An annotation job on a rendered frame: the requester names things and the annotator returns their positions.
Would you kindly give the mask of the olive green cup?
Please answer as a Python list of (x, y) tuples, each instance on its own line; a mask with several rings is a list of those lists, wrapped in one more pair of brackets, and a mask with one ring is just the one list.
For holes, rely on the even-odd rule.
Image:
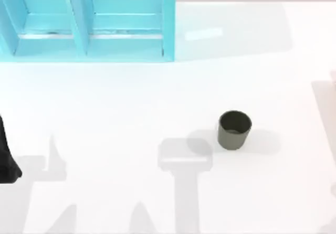
[(246, 113), (226, 111), (218, 120), (217, 141), (226, 150), (238, 150), (245, 143), (251, 127), (252, 121)]

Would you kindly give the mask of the light blue rack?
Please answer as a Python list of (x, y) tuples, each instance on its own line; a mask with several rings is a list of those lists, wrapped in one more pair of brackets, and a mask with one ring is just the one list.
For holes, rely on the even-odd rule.
[(0, 62), (171, 62), (176, 0), (0, 0)]

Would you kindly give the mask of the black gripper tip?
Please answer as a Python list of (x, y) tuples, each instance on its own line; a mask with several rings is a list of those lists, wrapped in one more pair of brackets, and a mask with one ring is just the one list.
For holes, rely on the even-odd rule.
[(3, 119), (0, 116), (0, 184), (12, 184), (21, 178), (22, 174), (8, 147)]

